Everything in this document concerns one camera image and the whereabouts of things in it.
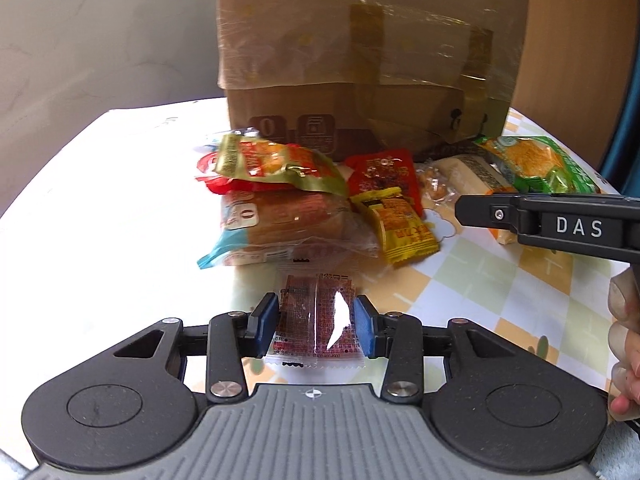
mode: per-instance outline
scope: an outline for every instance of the gray ribbed surface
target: gray ribbed surface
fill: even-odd
[[[308,397],[305,393],[313,388],[322,395]],[[43,466],[28,478],[86,476]],[[191,437],[169,455],[125,472],[92,475],[92,480],[101,478],[522,480],[460,459],[429,432],[417,408],[383,402],[368,385],[283,384],[263,384],[242,404],[211,408]],[[584,466],[542,478],[595,476]]]

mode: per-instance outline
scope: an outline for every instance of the tablecloth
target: tablecloth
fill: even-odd
[[[226,128],[224,99],[108,112],[0,219],[1,371],[11,384],[0,404],[0,448],[25,465],[34,460],[19,415],[39,384],[163,317],[203,324],[250,310],[273,289],[271,264],[196,266],[220,224],[220,198],[194,180],[197,146],[207,132]],[[505,134],[548,135],[515,110]],[[407,312],[435,326],[467,317],[524,348],[544,335],[550,362],[608,387],[607,290],[625,264],[501,246],[475,228],[441,243],[439,253],[397,270],[380,261],[359,265],[361,292],[381,312]],[[468,279],[460,279],[463,272]],[[426,358],[430,390],[444,381],[441,361]],[[244,364],[250,386],[309,380],[306,370]],[[313,378],[371,382],[378,390],[384,368],[384,360],[371,360]],[[191,358],[186,384],[201,391],[203,379],[204,359]]]

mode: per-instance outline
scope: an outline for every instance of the printed icon on box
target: printed icon on box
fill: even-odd
[[[252,117],[249,126],[256,128],[265,139],[288,144],[287,121],[281,115],[264,115]]]
[[[298,118],[296,143],[330,155],[336,149],[335,119],[329,114],[302,115]]]

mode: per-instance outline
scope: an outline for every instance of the brown cardboard box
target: brown cardboard box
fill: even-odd
[[[498,136],[528,0],[218,0],[232,127],[341,160]]]

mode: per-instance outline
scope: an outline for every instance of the screw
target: screw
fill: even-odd
[[[411,397],[418,393],[418,386],[409,381],[396,381],[386,389],[394,397]]]
[[[211,385],[211,393],[216,397],[235,397],[242,393],[242,386],[235,381],[218,381]]]

